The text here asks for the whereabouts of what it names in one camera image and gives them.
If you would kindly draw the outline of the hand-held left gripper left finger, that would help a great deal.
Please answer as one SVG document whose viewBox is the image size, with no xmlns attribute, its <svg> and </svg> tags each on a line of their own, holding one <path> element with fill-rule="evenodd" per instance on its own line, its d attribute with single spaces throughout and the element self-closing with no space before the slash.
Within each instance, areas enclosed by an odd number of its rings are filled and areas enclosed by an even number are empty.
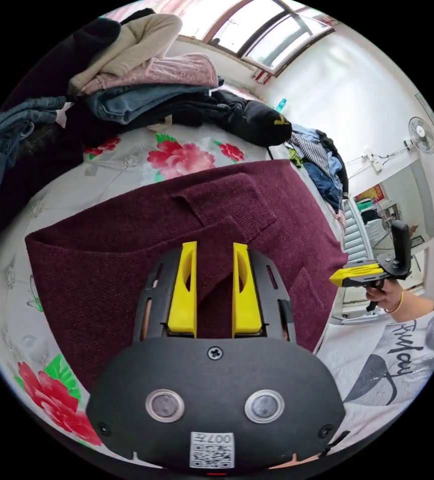
<svg viewBox="0 0 434 480">
<path fill-rule="evenodd" d="M 182 244 L 177 264 L 168 330 L 173 335 L 197 333 L 197 242 Z"/>
</svg>

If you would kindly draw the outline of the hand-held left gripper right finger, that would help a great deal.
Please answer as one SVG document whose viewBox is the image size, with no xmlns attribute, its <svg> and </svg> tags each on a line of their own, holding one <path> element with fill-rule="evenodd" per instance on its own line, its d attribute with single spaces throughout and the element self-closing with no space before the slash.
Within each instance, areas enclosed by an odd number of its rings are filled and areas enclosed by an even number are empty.
<svg viewBox="0 0 434 480">
<path fill-rule="evenodd" d="M 262 319 L 248 247 L 233 244 L 232 335 L 261 333 Z"/>
</svg>

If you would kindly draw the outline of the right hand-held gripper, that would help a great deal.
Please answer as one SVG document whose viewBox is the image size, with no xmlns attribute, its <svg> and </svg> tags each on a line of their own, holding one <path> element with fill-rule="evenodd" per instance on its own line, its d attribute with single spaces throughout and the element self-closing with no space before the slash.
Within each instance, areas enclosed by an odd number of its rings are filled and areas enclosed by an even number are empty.
<svg viewBox="0 0 434 480">
<path fill-rule="evenodd" d="M 411 273 L 411 259 L 411 253 L 395 253 L 394 256 L 382 254 L 375 260 L 348 262 L 329 281 L 343 288 L 380 288 L 384 280 L 407 279 Z"/>
</svg>

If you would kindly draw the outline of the person's right hand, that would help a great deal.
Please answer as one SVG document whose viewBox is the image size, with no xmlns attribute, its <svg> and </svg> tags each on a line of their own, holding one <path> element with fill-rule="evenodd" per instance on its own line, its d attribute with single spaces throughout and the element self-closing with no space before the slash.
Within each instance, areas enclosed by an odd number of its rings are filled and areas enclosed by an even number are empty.
<svg viewBox="0 0 434 480">
<path fill-rule="evenodd" d="M 380 288 L 365 288 L 366 297 L 387 313 L 396 311 L 403 302 L 404 289 L 397 280 L 386 279 Z"/>
</svg>

